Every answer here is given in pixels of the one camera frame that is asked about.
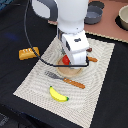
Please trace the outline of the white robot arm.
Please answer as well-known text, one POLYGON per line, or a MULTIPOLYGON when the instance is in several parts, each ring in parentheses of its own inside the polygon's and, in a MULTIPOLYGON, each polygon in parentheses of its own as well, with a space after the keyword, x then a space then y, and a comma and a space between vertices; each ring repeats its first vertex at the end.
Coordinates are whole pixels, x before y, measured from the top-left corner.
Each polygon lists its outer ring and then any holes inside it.
POLYGON ((57 36, 71 65, 86 64, 89 43, 84 31, 84 18, 89 0, 32 0, 34 12, 57 23, 57 36))

